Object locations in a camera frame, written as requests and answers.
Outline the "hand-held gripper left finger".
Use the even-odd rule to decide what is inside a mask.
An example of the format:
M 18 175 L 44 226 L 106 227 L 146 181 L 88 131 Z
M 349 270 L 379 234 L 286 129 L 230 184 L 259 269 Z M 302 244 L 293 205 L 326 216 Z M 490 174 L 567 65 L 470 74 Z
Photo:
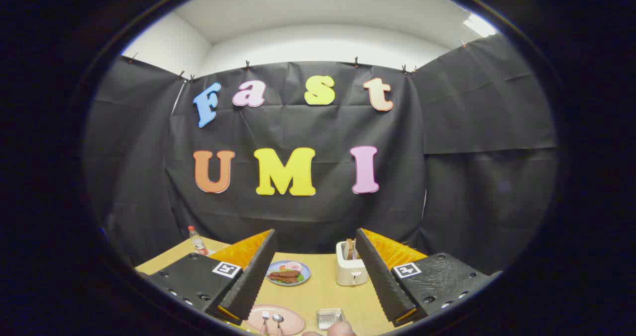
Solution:
M 239 326 L 248 319 L 277 250 L 278 234 L 270 229 L 210 256 L 189 253 L 146 281 L 186 306 Z

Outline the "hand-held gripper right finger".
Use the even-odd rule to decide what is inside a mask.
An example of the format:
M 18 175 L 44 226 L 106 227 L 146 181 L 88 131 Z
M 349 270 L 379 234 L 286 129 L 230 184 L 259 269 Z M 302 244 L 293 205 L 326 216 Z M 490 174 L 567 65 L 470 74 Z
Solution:
M 356 231 L 356 249 L 395 327 L 463 304 L 502 273 L 483 273 L 447 252 L 427 256 L 364 228 Z

